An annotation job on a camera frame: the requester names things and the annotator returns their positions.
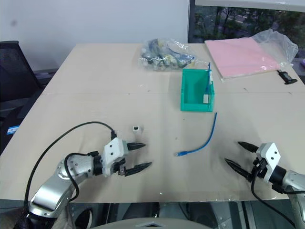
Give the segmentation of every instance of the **beige tabletop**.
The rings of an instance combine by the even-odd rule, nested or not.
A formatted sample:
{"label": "beige tabletop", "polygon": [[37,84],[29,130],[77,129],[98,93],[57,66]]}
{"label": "beige tabletop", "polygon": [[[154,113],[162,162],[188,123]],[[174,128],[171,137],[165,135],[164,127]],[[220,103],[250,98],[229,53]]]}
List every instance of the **beige tabletop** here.
{"label": "beige tabletop", "polygon": [[[205,45],[190,45],[212,61]],[[236,143],[275,142],[280,165],[305,173],[305,85],[285,85],[276,72],[221,82],[212,62],[216,128],[209,145],[187,156],[175,153],[202,145],[213,113],[180,111],[181,72],[150,72],[139,67],[140,44],[77,45],[32,107],[0,157],[0,198],[23,199],[30,172],[40,154],[63,132],[88,121],[111,125],[118,137],[147,146],[130,153],[127,163],[152,165],[130,177],[87,180],[77,202],[222,201],[254,199],[250,185],[225,163],[251,169],[254,154]],[[135,136],[132,126],[143,128]],[[33,178],[30,198],[68,153],[98,150],[110,140],[103,126],[71,132],[47,153]],[[264,199],[287,198],[257,182]]]}

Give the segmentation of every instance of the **green plastic container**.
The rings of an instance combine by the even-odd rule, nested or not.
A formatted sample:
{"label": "green plastic container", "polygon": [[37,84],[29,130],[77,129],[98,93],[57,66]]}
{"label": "green plastic container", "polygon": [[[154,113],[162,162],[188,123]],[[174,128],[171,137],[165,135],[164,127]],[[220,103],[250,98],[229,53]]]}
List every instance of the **green plastic container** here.
{"label": "green plastic container", "polygon": [[[181,85],[182,111],[213,111],[214,84],[210,77],[211,70],[183,69]],[[207,103],[203,96],[207,94]]]}

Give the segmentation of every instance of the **pink foam pad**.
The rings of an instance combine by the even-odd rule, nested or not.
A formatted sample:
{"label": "pink foam pad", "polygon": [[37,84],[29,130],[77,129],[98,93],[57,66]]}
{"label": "pink foam pad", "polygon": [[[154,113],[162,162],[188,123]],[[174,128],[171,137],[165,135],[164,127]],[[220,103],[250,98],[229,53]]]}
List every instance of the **pink foam pad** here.
{"label": "pink foam pad", "polygon": [[223,78],[280,69],[276,60],[251,37],[205,43]]}

